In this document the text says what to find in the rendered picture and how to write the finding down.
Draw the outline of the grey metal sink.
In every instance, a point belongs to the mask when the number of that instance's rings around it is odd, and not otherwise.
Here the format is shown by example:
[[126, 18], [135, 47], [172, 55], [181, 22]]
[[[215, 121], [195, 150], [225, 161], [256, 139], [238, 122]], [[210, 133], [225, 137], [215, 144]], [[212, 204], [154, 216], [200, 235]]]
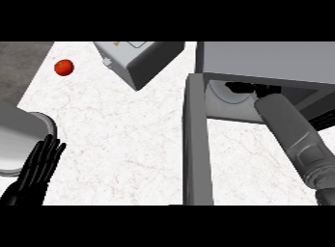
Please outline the grey metal sink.
[[26, 112], [0, 99], [0, 177], [17, 177], [33, 147], [45, 137], [58, 136], [54, 119]]

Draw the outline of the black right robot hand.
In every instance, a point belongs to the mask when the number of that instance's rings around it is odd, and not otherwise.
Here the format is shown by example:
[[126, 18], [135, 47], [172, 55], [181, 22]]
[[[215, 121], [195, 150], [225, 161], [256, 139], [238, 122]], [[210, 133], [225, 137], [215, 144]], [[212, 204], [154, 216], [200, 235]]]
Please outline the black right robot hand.
[[237, 94], [256, 94], [257, 98], [281, 93], [281, 87], [265, 84], [251, 84], [243, 82], [228, 82], [226, 87]]

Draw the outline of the pale microwave turntable plate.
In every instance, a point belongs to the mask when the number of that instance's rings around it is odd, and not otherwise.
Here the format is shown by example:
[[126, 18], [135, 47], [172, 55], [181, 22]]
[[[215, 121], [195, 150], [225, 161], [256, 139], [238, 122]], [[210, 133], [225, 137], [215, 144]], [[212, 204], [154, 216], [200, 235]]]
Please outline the pale microwave turntable plate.
[[218, 96], [218, 98], [228, 104], [240, 104], [246, 102], [249, 99], [256, 98], [256, 94], [237, 94], [231, 91], [226, 87], [228, 82], [235, 81], [223, 81], [223, 80], [212, 80], [210, 81], [210, 88]]

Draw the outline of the red tomato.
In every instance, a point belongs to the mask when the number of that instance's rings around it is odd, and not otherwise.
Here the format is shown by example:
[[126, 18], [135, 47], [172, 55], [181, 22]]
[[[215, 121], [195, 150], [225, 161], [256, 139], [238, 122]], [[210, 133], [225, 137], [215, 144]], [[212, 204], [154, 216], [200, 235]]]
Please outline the red tomato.
[[60, 60], [55, 64], [55, 72], [60, 76], [68, 76], [74, 71], [74, 64], [68, 59]]

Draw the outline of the grey microwave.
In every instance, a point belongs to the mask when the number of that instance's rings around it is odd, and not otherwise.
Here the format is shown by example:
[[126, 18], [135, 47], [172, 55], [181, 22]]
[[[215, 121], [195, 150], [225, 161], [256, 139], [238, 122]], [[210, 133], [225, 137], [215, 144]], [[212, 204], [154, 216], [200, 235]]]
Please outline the grey microwave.
[[210, 88], [212, 80], [281, 87], [281, 93], [315, 129], [335, 125], [335, 41], [201, 41], [195, 72], [207, 83], [207, 116], [259, 124], [254, 99], [225, 103]]

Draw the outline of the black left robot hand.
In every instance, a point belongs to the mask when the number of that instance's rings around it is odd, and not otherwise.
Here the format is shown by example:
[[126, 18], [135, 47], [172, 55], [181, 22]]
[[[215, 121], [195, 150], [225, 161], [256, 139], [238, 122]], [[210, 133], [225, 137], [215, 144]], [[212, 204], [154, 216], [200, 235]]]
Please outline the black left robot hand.
[[24, 162], [17, 181], [9, 185], [0, 206], [42, 206], [66, 143], [49, 134], [39, 141]]

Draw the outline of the grey microwave door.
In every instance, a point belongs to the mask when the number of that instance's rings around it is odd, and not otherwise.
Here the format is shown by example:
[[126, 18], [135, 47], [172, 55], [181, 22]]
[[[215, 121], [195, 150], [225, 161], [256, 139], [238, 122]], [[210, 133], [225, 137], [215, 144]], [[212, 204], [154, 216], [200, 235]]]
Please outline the grey microwave door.
[[206, 84], [203, 75], [192, 73], [187, 80], [184, 104], [184, 205], [213, 204]]

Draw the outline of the white milk carton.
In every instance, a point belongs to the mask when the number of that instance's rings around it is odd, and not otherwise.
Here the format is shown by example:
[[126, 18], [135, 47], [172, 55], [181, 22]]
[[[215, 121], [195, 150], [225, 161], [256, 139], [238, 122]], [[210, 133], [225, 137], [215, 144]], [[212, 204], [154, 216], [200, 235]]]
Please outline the white milk carton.
[[95, 41], [104, 65], [139, 91], [185, 49], [184, 41]]

